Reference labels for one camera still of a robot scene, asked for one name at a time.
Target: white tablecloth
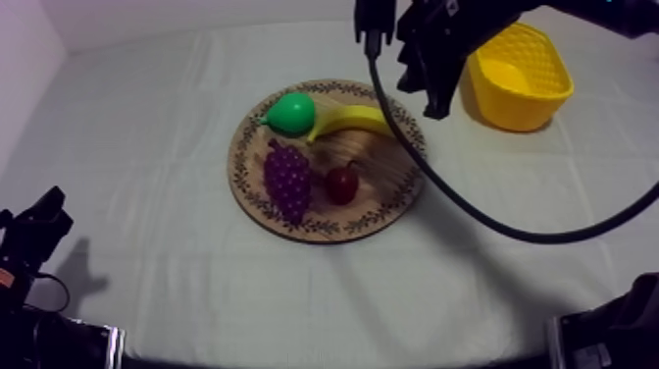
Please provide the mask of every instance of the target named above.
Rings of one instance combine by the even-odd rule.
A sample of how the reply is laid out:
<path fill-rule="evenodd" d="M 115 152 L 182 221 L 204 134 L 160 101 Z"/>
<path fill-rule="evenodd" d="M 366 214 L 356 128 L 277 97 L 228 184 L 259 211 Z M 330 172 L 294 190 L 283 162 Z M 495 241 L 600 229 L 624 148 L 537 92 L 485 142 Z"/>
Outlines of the white tablecloth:
<path fill-rule="evenodd" d="M 501 221 L 564 231 L 659 180 L 659 43 L 548 10 L 529 19 L 577 86 L 541 132 L 487 128 L 460 92 L 449 118 L 423 118 L 425 95 L 395 90 L 399 44 L 380 69 L 451 185 Z M 352 32 L 349 22 L 221 28 L 74 55 L 0 180 L 0 204 L 14 211 L 51 185 L 67 194 L 76 223 L 43 267 L 70 285 L 67 312 L 127 329 L 127 351 L 151 358 L 450 366 L 538 349 L 546 318 L 594 307 L 659 269 L 656 206 L 611 235 L 561 246 L 498 236 L 431 185 L 392 227 L 339 247 L 252 223 L 226 177 L 235 127 L 287 85 L 368 82 Z M 55 287 L 35 289 L 36 299 L 57 299 Z"/>

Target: yellow basket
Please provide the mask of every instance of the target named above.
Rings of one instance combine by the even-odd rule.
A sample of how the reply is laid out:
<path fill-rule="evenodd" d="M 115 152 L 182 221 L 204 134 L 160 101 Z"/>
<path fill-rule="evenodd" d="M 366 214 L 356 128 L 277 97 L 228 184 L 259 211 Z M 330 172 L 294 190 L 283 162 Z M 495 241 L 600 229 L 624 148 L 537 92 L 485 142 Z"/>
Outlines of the yellow basket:
<path fill-rule="evenodd" d="M 468 60 L 482 115 L 504 130 L 540 129 L 574 92 L 549 37 L 514 23 Z"/>

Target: orange label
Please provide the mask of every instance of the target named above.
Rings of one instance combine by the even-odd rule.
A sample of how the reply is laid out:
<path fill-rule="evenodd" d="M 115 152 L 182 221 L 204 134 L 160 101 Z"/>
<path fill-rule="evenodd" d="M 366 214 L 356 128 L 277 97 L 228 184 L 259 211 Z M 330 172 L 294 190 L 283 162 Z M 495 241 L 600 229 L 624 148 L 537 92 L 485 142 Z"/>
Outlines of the orange label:
<path fill-rule="evenodd" d="M 14 275 L 0 268 L 0 285 L 10 289 L 14 284 Z"/>

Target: black cable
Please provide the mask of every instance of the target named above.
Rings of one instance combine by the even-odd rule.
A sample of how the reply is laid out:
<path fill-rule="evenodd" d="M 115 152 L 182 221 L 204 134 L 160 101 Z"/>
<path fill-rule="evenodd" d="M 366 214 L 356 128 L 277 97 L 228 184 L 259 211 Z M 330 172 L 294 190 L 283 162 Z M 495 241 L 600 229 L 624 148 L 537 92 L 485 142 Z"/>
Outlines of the black cable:
<path fill-rule="evenodd" d="M 34 367 L 36 369 L 41 369 L 41 355 L 39 354 L 39 328 L 41 327 L 41 322 L 46 317 L 46 314 L 43 314 L 39 317 L 39 320 L 34 324 L 32 329 L 32 345 L 34 346 Z"/>
<path fill-rule="evenodd" d="M 592 226 L 582 228 L 579 230 L 573 230 L 557 234 L 540 234 L 518 230 L 507 226 L 501 222 L 498 222 L 488 215 L 484 214 L 481 210 L 472 205 L 464 197 L 462 197 L 458 192 L 456 192 L 450 185 L 448 185 L 426 162 L 423 156 L 417 152 L 414 146 L 407 140 L 403 131 L 396 125 L 393 116 L 391 115 L 391 110 L 389 108 L 389 103 L 382 89 L 382 84 L 380 82 L 380 75 L 378 73 L 378 65 L 376 59 L 380 54 L 380 40 L 381 34 L 378 31 L 370 31 L 367 34 L 366 38 L 366 54 L 369 60 L 369 72 L 371 74 L 371 79 L 373 80 L 373 86 L 376 91 L 376 97 L 378 98 L 378 103 L 384 114 L 384 119 L 386 123 L 391 128 L 391 131 L 396 136 L 400 144 L 405 148 L 407 153 L 412 157 L 414 162 L 419 166 L 422 172 L 428 176 L 428 178 L 433 182 L 439 189 L 444 192 L 444 194 L 451 199 L 456 205 L 458 205 L 462 210 L 467 214 L 489 227 L 493 231 L 499 232 L 500 234 L 522 240 L 530 243 L 541 243 L 541 244 L 558 244 L 558 243 L 571 243 L 579 242 L 589 238 L 594 238 L 601 236 L 611 230 L 614 230 L 631 218 L 640 214 L 643 210 L 647 209 L 657 198 L 659 198 L 659 183 L 655 184 L 646 194 L 641 198 L 635 201 L 629 207 L 623 209 L 621 212 L 615 214 L 611 218 L 608 218 L 602 222 L 596 223 Z M 377 45 L 378 47 L 369 47 L 368 45 Z"/>
<path fill-rule="evenodd" d="M 58 308 L 57 310 L 44 310 L 40 307 L 36 307 L 36 306 L 30 305 L 28 303 L 25 303 L 24 304 L 25 306 L 27 306 L 31 309 L 40 311 L 40 312 L 44 312 L 44 313 L 61 313 L 67 307 L 69 307 L 69 303 L 71 303 L 71 294 L 69 293 L 69 289 L 67 288 L 67 285 L 65 285 L 65 283 L 62 282 L 62 280 L 60 280 L 56 276 L 53 276 L 52 274 L 48 274 L 48 273 L 37 273 L 37 274 L 34 275 L 34 277 L 36 279 L 47 279 L 47 280 L 52 280 L 52 281 L 57 282 L 57 284 L 60 285 L 62 287 L 62 290 L 64 291 L 65 301 L 64 301 L 64 304 L 62 305 L 62 307 Z"/>

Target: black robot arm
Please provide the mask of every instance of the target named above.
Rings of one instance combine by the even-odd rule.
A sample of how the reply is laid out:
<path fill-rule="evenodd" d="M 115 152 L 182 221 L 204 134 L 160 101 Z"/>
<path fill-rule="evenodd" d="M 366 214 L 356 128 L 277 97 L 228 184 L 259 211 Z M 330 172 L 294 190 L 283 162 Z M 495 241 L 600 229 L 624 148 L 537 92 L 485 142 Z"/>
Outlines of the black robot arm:
<path fill-rule="evenodd" d="M 378 73 L 382 35 L 393 34 L 395 0 L 357 0 L 355 31 L 365 37 L 365 53 L 376 97 L 384 118 L 400 144 L 421 171 L 458 207 L 490 229 L 531 243 L 570 243 L 603 235 L 640 214 L 659 198 L 659 183 L 636 202 L 592 226 L 556 234 L 518 230 L 492 219 L 448 185 L 426 162 L 396 125 Z M 520 15 L 540 5 L 604 26 L 627 37 L 659 32 L 659 3 L 656 0 L 413 0 L 398 22 L 397 38 L 404 42 L 399 61 L 407 70 L 398 83 L 406 92 L 424 89 L 429 104 L 425 115 L 442 119 L 449 106 L 467 56 Z"/>

